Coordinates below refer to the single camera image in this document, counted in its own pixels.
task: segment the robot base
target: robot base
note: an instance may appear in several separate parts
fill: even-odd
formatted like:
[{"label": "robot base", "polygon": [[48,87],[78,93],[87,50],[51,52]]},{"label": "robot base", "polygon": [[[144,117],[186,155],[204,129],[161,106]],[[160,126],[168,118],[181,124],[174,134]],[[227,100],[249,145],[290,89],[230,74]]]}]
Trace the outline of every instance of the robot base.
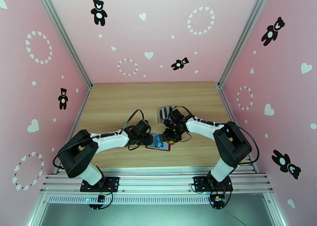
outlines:
[{"label": "robot base", "polygon": [[81,192],[108,192],[110,193],[111,190],[113,193],[118,191],[119,187],[119,177],[103,177],[97,184],[91,186],[85,180],[82,181],[82,185],[80,187]]},{"label": "robot base", "polygon": [[214,189],[210,185],[207,176],[195,176],[193,177],[194,187],[197,193],[200,192],[223,192],[225,189],[226,192],[232,192],[232,184],[229,176],[227,176],[221,183],[219,183]]}]

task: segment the wooden table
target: wooden table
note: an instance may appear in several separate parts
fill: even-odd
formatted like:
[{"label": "wooden table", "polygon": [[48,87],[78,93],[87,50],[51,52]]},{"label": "wooden table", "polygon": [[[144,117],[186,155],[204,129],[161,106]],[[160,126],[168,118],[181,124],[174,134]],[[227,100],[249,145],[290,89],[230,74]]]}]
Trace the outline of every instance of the wooden table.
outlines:
[{"label": "wooden table", "polygon": [[[225,123],[229,117],[214,82],[153,82],[94,84],[76,132],[106,133],[122,128],[136,110],[141,109],[153,133],[161,134],[165,126],[157,123],[157,110],[169,105],[183,105],[199,118]],[[129,125],[141,119],[138,112]],[[219,159],[216,144],[206,137],[192,134],[187,142],[178,142],[170,151],[127,147],[113,148],[94,156],[100,168],[172,167],[215,165]]]}]

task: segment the pink wall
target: pink wall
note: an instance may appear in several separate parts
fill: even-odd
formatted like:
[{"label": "pink wall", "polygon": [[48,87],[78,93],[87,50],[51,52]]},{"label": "pink wall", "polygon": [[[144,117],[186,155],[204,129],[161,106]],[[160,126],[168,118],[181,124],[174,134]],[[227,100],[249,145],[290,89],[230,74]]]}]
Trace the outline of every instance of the pink wall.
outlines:
[{"label": "pink wall", "polygon": [[102,1],[104,26],[93,0],[52,0],[93,83],[218,81],[256,0]]},{"label": "pink wall", "polygon": [[88,88],[41,0],[0,0],[0,21],[0,224],[17,226],[54,171]]},{"label": "pink wall", "polygon": [[[239,124],[260,146],[257,166],[267,173],[294,226],[316,225],[316,11],[317,0],[267,0],[224,86]],[[262,36],[278,17],[285,26],[263,46]],[[297,180],[290,172],[293,165],[280,171],[273,150],[288,154],[290,163],[301,168]],[[277,162],[288,163],[285,158]]]}]

